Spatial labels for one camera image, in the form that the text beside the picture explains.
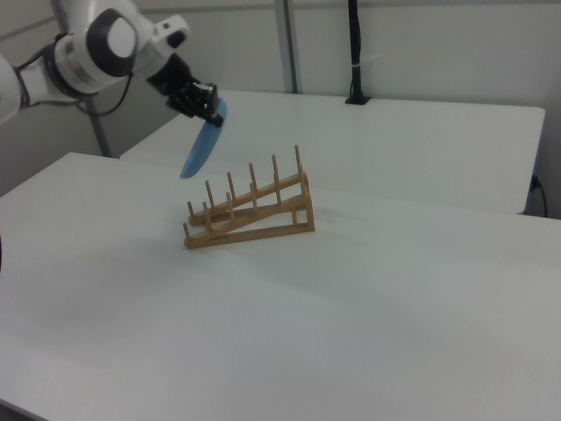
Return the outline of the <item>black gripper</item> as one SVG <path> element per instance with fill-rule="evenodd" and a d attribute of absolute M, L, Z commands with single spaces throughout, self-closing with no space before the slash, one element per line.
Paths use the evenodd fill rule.
<path fill-rule="evenodd" d="M 202 118 L 215 127 L 223 125 L 216 84 L 195 82 L 188 64 L 179 54 L 171 54 L 166 64 L 146 78 L 146 82 L 162 96 L 168 96 L 167 106 L 173 110 L 189 118 Z"/>

